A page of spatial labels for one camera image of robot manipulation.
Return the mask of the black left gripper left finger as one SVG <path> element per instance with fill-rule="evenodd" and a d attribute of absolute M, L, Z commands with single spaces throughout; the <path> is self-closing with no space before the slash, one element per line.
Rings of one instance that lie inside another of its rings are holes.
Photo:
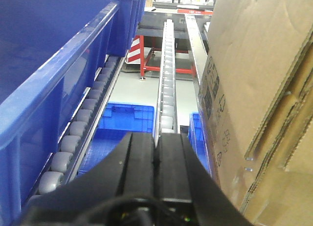
<path fill-rule="evenodd" d="M 102 161 L 71 182 L 33 199 L 22 213 L 23 226 L 101 224 L 91 211 L 120 211 L 154 196 L 154 141 L 150 133 L 128 132 Z"/>

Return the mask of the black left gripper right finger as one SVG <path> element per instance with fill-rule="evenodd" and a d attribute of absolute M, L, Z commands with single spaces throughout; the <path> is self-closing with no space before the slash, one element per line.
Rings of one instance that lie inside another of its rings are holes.
<path fill-rule="evenodd" d="M 186 136 L 162 134 L 156 161 L 156 195 L 183 225 L 251 225 L 207 173 Z"/>

